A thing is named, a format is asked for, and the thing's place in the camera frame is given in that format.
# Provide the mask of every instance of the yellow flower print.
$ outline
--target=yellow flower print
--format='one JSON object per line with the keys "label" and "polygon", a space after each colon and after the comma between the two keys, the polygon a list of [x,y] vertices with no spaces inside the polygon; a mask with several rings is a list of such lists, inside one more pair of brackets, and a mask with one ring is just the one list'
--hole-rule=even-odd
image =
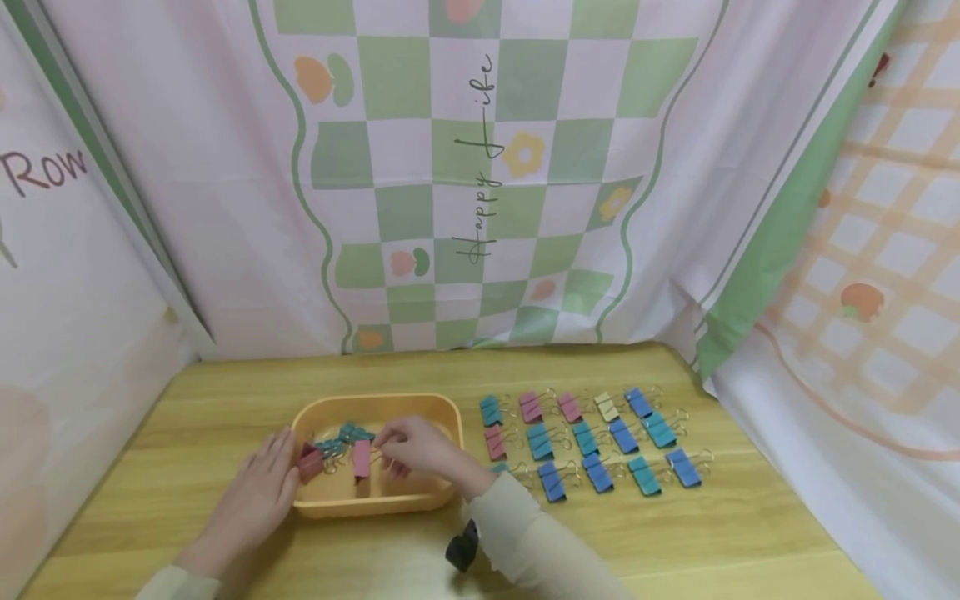
{"label": "yellow flower print", "polygon": [[620,212],[620,209],[627,205],[633,192],[629,187],[618,187],[613,193],[600,204],[600,218],[604,223],[609,223]]}
{"label": "yellow flower print", "polygon": [[514,141],[503,151],[503,161],[510,174],[517,179],[537,173],[543,165],[543,138],[527,132],[517,132]]}

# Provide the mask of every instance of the orange plastic tray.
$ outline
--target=orange plastic tray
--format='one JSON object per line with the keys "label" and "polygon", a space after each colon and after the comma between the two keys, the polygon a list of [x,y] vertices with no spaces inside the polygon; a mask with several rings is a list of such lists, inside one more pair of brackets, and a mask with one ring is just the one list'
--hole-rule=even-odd
{"label": "orange plastic tray", "polygon": [[[439,394],[389,394],[385,396],[335,396],[317,400],[294,419],[297,448],[304,442],[334,438],[347,421],[369,431],[379,431],[384,423],[405,415],[420,415],[441,429],[453,442],[464,447],[464,426],[460,410]],[[411,473],[403,480],[392,480],[380,467],[379,451],[372,457],[370,478],[354,484],[353,463],[349,455],[335,473],[321,473],[300,486],[294,500],[307,518],[332,516],[386,515],[432,511],[453,497],[453,486],[443,479],[424,473]]]}

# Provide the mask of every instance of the person's left hand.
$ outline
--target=person's left hand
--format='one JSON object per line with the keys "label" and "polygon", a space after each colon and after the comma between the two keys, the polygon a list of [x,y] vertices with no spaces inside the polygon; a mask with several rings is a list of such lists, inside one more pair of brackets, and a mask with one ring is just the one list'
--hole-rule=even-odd
{"label": "person's left hand", "polygon": [[290,467],[294,434],[284,427],[240,464],[204,531],[176,564],[219,579],[240,554],[263,543],[290,512],[300,473]]}

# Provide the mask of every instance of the black object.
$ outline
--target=black object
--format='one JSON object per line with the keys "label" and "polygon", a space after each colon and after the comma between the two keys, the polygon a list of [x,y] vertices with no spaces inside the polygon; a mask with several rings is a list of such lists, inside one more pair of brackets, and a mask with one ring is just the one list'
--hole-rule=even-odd
{"label": "black object", "polygon": [[480,547],[480,536],[477,535],[476,523],[471,519],[464,528],[464,533],[455,536],[446,545],[446,561],[456,567],[461,573],[466,573],[477,557],[477,548]]}

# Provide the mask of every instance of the green stripe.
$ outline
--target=green stripe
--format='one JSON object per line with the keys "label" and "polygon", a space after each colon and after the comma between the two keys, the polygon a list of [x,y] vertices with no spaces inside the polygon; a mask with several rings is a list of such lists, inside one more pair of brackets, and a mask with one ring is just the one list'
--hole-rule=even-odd
{"label": "green stripe", "polygon": [[[750,221],[747,222],[747,226],[744,227],[743,232],[740,234],[740,238],[736,241],[736,245],[733,247],[733,251],[730,256],[727,258],[726,264],[724,264],[723,269],[720,271],[720,275],[717,276],[716,280],[713,282],[713,285],[710,287],[709,291],[704,294],[704,296],[698,302],[701,306],[707,305],[707,301],[710,296],[713,295],[713,292],[716,291],[717,287],[720,285],[720,282],[723,281],[724,276],[727,274],[727,270],[730,269],[731,264],[733,264],[733,259],[736,257],[737,252],[740,250],[740,246],[743,245],[743,241],[747,238],[747,233],[754,225],[757,215],[759,215],[760,210],[766,205],[767,197],[770,196],[770,192],[774,188],[774,183],[777,179],[780,178],[780,173],[783,171],[783,168],[786,166],[787,160],[793,155],[794,150],[797,148],[797,144],[800,143],[800,138],[804,136],[806,128],[810,125],[810,122],[813,120],[813,115],[817,111],[817,108],[820,107],[820,104],[824,101],[824,97],[827,95],[827,90],[830,89],[830,86],[833,85],[834,80],[836,79],[837,73],[840,72],[840,67],[843,66],[844,62],[847,61],[847,57],[850,55],[851,50],[853,49],[854,44],[858,39],[860,39],[860,34],[863,33],[863,28],[867,26],[867,23],[870,21],[870,17],[873,16],[876,6],[879,3],[879,0],[874,0],[874,3],[870,8],[863,13],[863,18],[860,19],[860,23],[856,26],[856,29],[853,31],[853,35],[850,40],[847,42],[847,46],[844,48],[843,52],[840,53],[840,58],[833,65],[833,70],[830,71],[829,76],[827,77],[827,82],[820,89],[820,93],[817,94],[816,100],[813,101],[813,107],[810,109],[810,112],[806,114],[804,122],[800,125],[800,130],[797,131],[797,135],[793,138],[793,141],[790,142],[790,147],[787,149],[786,154],[783,155],[783,160],[780,162],[780,166],[777,167],[777,171],[774,173],[774,176],[770,178],[770,183],[767,185],[767,188],[763,191],[763,196],[760,197],[760,202],[756,205],[754,214],[751,215]],[[694,333],[699,334],[700,329],[707,322],[707,317],[705,316],[694,329]]]}
{"label": "green stripe", "polygon": [[[857,28],[858,36],[875,6],[876,2]],[[700,375],[704,379],[740,346],[793,266],[813,221],[817,201],[840,154],[847,128],[904,6],[905,3],[900,2],[895,7],[853,70],[764,215],[717,302],[707,313],[707,334],[697,342]]]}
{"label": "green stripe", "polygon": [[700,68],[700,63],[704,61],[704,57],[707,55],[707,52],[710,49],[710,46],[713,45],[713,40],[716,38],[717,32],[720,31],[720,24],[723,23],[724,15],[727,14],[727,7],[730,5],[730,0],[723,0],[723,6],[720,8],[720,13],[717,15],[717,21],[713,25],[713,31],[710,33],[710,38],[707,40],[707,45],[704,47],[704,51],[700,53],[700,58],[697,59],[696,64],[693,65],[693,68],[690,69],[690,73],[686,76],[684,81],[680,84],[680,87],[677,88],[676,93],[674,93],[673,98],[670,99],[670,104],[667,106],[666,113],[663,115],[663,122],[660,123],[660,141],[657,147],[657,160],[654,162],[653,171],[650,174],[650,179],[647,181],[647,187],[643,190],[643,194],[640,195],[639,200],[637,200],[629,210],[623,219],[623,223],[620,225],[620,243],[623,245],[623,251],[627,258],[627,267],[624,270],[623,285],[620,286],[620,291],[617,293],[616,298],[613,299],[613,302],[604,311],[600,314],[600,318],[597,320],[597,325],[594,328],[597,334],[597,344],[603,344],[603,322],[607,319],[607,316],[616,308],[616,306],[623,301],[624,297],[627,295],[627,290],[630,289],[630,281],[634,274],[634,251],[630,248],[630,239],[627,237],[627,228],[630,226],[630,219],[634,216],[634,213],[643,206],[643,203],[647,201],[647,198],[650,197],[650,194],[653,193],[654,187],[657,185],[657,180],[660,178],[660,168],[663,165],[663,144],[666,141],[666,126],[667,121],[670,120],[670,113],[673,112],[673,107],[677,104],[677,100],[680,98],[680,95],[684,92],[686,85],[690,83],[690,80],[693,79],[693,76],[697,74],[697,70]]}
{"label": "green stripe", "polygon": [[300,201],[300,207],[303,209],[303,212],[306,213],[307,218],[310,219],[314,227],[320,231],[326,243],[326,255],[324,256],[324,264],[321,265],[320,278],[324,284],[326,297],[330,300],[330,303],[333,304],[337,312],[340,313],[340,316],[343,317],[344,324],[347,325],[347,335],[345,335],[344,339],[340,342],[340,352],[346,354],[350,336],[353,334],[353,324],[347,317],[347,313],[337,304],[330,290],[330,280],[327,271],[330,268],[330,262],[333,260],[333,240],[330,238],[330,233],[326,230],[324,224],[321,223],[317,215],[310,209],[310,204],[307,203],[306,197],[303,195],[303,185],[300,183],[300,152],[303,150],[303,140],[306,138],[306,115],[303,112],[303,106],[300,104],[300,98],[297,97],[297,92],[293,86],[290,85],[290,82],[283,77],[283,72],[280,71],[280,67],[276,65],[274,55],[270,51],[270,44],[267,43],[267,36],[263,32],[263,23],[260,22],[260,9],[256,6],[256,0],[250,0],[250,13],[253,19],[253,26],[256,29],[256,38],[259,40],[260,50],[263,52],[263,57],[267,60],[267,64],[270,65],[270,70],[273,71],[274,77],[276,77],[280,86],[283,87],[283,91],[287,92],[287,95],[290,96],[290,102],[293,103],[294,111],[297,114],[297,139],[294,140],[293,153],[290,156],[290,170],[294,181],[294,190],[297,193],[297,199]]}
{"label": "green stripe", "polygon": [[[156,233],[156,228],[151,223],[144,223],[141,215],[136,210],[134,200],[120,179],[117,169],[123,170],[125,167],[122,163],[115,165],[113,160],[108,156],[104,143],[109,144],[113,148],[116,147],[115,144],[110,140],[109,134],[105,130],[100,129],[98,134],[97,130],[87,120],[84,109],[77,95],[74,93],[74,89],[70,86],[70,82],[67,81],[63,71],[60,69],[57,57],[54,56],[54,53],[50,50],[43,37],[43,33],[34,22],[34,18],[27,8],[26,0],[3,0],[3,2],[13,19],[13,24],[16,25],[27,47],[30,48],[40,70],[47,78],[54,93],[57,94],[57,98],[66,111],[70,122],[80,135],[87,152],[93,158],[94,162],[96,162],[97,168],[100,169],[104,179],[107,181],[110,191],[113,192],[113,195],[120,202],[120,205],[123,206],[124,210],[130,216],[131,221],[133,221],[133,224],[140,232],[140,235],[146,240],[147,245],[150,246],[150,249],[154,252],[154,256],[156,256],[160,265],[163,266],[164,270],[180,290],[180,293],[183,294],[183,297],[187,300],[187,303],[191,305],[191,308],[193,308],[196,313],[196,307],[193,306],[190,296],[183,287],[180,274],[177,272],[173,261],[170,259],[166,249],[163,248],[162,242]],[[88,96],[82,89],[80,93]]]}

